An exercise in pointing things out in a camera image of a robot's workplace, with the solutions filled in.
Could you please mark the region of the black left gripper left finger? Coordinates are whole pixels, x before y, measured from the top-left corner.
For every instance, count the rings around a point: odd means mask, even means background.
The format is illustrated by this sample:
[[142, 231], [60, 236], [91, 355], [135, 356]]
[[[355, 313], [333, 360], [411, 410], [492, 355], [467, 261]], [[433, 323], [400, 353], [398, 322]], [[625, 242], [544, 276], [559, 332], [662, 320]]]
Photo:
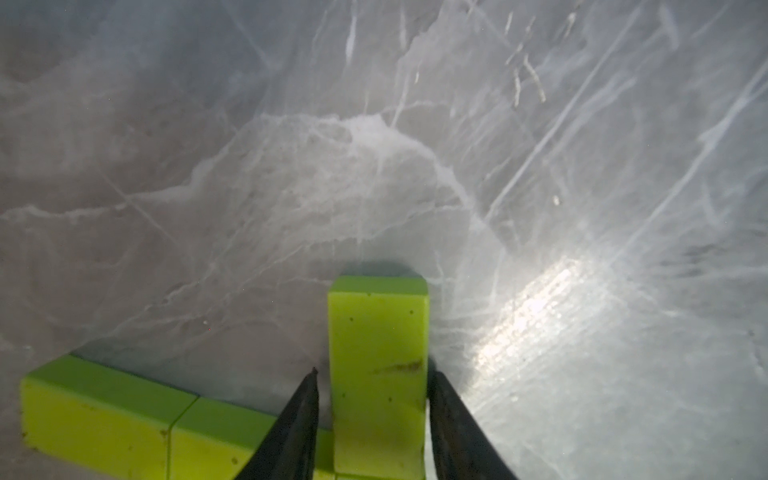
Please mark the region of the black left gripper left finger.
[[319, 422], [318, 371], [299, 384], [235, 480], [312, 480]]

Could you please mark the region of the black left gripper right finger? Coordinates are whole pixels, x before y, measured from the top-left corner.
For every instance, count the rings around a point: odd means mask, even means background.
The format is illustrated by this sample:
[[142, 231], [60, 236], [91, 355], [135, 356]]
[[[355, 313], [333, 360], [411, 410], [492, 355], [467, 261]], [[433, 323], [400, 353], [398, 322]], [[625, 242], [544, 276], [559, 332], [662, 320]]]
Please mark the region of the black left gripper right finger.
[[444, 373], [428, 382], [432, 452], [440, 480], [518, 480]]

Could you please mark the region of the small lime green cube block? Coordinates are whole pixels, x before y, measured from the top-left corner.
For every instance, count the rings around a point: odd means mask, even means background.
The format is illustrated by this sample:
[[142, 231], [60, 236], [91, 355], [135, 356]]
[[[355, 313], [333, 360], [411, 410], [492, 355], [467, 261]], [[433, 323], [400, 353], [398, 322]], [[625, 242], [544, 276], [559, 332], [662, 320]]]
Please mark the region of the small lime green cube block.
[[274, 415], [198, 398], [171, 428], [169, 477], [234, 478], [275, 421]]

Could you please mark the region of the lime green long block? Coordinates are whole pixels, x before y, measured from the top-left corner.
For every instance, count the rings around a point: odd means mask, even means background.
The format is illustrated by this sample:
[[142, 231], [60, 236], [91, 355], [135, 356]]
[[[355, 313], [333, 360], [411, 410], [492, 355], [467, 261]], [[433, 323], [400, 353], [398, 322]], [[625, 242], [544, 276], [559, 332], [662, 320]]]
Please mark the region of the lime green long block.
[[166, 479], [171, 430], [194, 394], [74, 355], [20, 382], [24, 443], [119, 479]]
[[425, 476], [430, 298], [420, 277], [340, 276], [329, 289], [334, 467]]

